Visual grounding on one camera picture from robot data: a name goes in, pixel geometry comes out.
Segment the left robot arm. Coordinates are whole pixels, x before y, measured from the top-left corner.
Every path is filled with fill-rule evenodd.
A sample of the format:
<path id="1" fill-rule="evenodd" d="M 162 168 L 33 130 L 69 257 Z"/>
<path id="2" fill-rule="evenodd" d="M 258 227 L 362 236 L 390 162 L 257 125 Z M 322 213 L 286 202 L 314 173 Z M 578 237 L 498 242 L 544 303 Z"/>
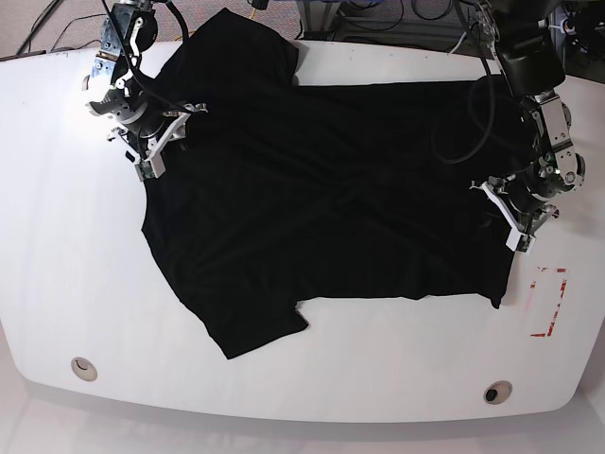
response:
<path id="1" fill-rule="evenodd" d="M 574 150 L 571 114 L 555 88 L 565 73 L 551 40 L 549 15 L 558 1 L 476 1 L 477 18 L 511 93 L 536 129 L 528 168 L 495 178 L 482 189 L 510 224 L 510 248 L 522 249 L 557 213 L 550 201 L 582 186 L 585 161 Z"/>

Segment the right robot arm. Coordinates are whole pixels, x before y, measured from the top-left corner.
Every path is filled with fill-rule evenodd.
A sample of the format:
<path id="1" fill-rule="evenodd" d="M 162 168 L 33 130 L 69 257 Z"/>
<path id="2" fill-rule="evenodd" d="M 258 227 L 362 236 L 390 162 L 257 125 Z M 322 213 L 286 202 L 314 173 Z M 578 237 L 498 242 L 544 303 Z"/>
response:
<path id="1" fill-rule="evenodd" d="M 205 113 L 206 105 L 172 100 L 152 87 L 155 79 L 141 70 L 143 54 L 155 43 L 158 23 L 152 1 L 118 1 L 102 4 L 105 20 L 93 67 L 83 82 L 92 95 L 87 108 L 94 116 L 118 123 L 112 131 L 130 147 L 129 158 L 138 166 L 150 166 L 168 142 L 179 140 L 193 114 Z"/>

